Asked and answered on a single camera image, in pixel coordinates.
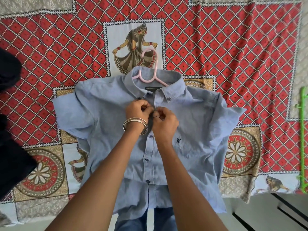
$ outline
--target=silver bangle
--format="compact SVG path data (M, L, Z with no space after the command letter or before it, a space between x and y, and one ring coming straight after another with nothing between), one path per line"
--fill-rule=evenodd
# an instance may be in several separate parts
M142 118L129 118L127 119L124 123L123 123L123 130L126 131L126 126L127 123L129 122L140 122L144 125L144 129L142 131L142 133L140 135L144 135L145 133L147 133L148 131L148 124L145 120L143 120Z

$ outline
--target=green hanger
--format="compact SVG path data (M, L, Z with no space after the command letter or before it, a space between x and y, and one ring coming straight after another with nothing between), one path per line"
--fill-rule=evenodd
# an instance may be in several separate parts
M306 94L306 87L302 87L300 91L300 104L295 105L296 108L299 109L299 122L301 126L300 136L301 136L301 173L299 178L301 180L301 190L304 194L307 194L306 187L308 187L308 183L306 183L305 177L305 152L304 152L304 134L305 134L305 125L304 125L304 118L305 118L305 99L308 98L308 94Z

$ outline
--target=person's leg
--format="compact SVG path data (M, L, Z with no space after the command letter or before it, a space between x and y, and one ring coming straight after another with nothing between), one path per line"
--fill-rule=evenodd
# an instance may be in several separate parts
M177 231L173 207L154 208L154 231Z
M142 215L134 220L125 220L115 223L115 231L147 231L147 217L148 210Z

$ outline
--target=black cloth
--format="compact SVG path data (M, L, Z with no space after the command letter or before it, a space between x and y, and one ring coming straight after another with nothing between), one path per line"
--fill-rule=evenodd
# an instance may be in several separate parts
M0 48L0 91L20 79L21 63ZM36 161L6 131L6 116L0 114L0 199L36 167Z

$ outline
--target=shirt label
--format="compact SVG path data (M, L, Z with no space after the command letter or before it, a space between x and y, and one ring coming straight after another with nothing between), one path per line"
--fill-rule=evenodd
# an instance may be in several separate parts
M146 90L155 92L157 89L161 89L161 87L145 87Z

